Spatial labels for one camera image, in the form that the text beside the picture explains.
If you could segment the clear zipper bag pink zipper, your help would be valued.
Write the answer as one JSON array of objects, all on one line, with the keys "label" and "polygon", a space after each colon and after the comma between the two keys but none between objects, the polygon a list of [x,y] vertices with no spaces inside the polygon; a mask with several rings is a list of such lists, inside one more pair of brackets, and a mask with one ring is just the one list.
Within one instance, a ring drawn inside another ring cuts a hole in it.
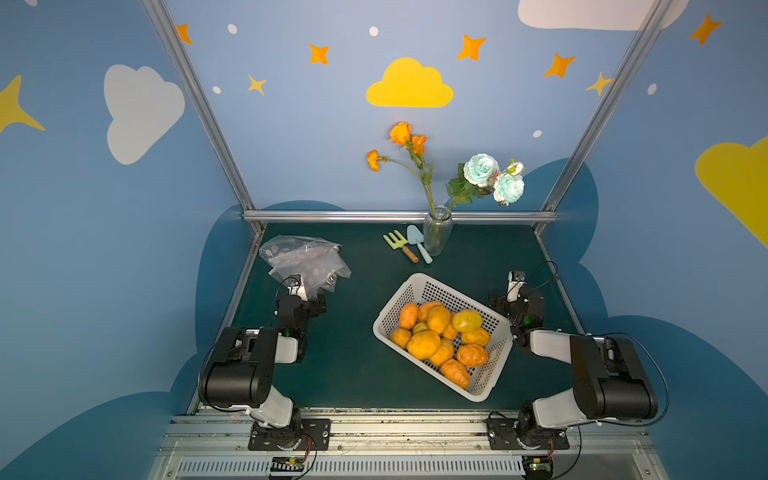
[{"label": "clear zipper bag pink zipper", "polygon": [[329,255],[299,265],[282,268],[271,267],[269,271],[269,275],[280,283],[288,276],[294,274],[301,275],[306,287],[308,300],[313,300],[323,290],[333,292],[339,277],[351,277],[351,269],[342,259],[338,250],[337,252],[331,252]]}]

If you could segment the yellow green potato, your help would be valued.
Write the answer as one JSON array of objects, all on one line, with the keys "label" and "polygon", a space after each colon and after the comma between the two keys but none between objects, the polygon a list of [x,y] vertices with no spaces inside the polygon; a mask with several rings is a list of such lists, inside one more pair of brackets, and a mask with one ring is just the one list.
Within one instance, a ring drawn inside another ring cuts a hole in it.
[{"label": "yellow green potato", "polygon": [[451,325],[459,333],[468,333],[480,329],[483,317],[474,310],[463,310],[456,313],[451,319]]}]

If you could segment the large orange potato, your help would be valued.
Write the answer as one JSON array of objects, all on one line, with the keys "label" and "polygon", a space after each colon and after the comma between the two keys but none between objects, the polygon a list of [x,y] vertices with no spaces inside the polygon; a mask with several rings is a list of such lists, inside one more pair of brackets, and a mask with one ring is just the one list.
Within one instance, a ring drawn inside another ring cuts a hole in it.
[{"label": "large orange potato", "polygon": [[441,341],[439,334],[432,330],[425,330],[410,338],[406,350],[417,360],[424,360],[437,352],[441,346]]}]

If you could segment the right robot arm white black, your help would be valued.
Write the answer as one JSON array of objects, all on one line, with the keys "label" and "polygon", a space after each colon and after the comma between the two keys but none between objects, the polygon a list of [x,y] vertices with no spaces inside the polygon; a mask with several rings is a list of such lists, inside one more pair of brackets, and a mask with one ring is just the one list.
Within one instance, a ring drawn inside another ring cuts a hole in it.
[{"label": "right robot arm white black", "polygon": [[517,347],[564,363],[571,371],[570,388],[521,407],[514,425],[521,447],[566,448],[570,427],[597,422],[641,426],[657,416],[658,396],[631,339],[546,329],[544,298],[527,287],[491,293],[489,306],[510,321]]}]

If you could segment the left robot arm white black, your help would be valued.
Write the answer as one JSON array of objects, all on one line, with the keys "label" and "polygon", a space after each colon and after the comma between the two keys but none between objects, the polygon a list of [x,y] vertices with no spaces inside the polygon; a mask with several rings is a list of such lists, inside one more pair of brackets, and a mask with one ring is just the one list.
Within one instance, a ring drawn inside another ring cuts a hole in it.
[{"label": "left robot arm white black", "polygon": [[326,311],[323,295],[313,300],[289,294],[277,300],[276,327],[226,327],[198,377],[199,401],[253,420],[250,451],[326,451],[329,419],[304,419],[293,400],[274,386],[277,364],[304,359],[309,320]]}]

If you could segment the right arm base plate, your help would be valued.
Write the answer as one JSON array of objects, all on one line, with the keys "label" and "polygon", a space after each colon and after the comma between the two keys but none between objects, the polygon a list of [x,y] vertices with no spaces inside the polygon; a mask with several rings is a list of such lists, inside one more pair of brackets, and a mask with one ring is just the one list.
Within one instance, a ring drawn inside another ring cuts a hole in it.
[{"label": "right arm base plate", "polygon": [[492,450],[568,450],[570,443],[565,430],[546,429],[529,420],[514,420],[491,415],[486,429]]}]

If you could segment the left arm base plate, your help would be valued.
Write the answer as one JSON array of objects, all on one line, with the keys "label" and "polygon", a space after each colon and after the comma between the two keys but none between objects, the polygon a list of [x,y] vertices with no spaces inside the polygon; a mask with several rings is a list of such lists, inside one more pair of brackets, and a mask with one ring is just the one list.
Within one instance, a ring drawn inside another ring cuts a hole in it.
[{"label": "left arm base plate", "polygon": [[287,427],[265,427],[254,423],[249,436],[249,451],[327,451],[332,421],[329,418],[294,419]]}]

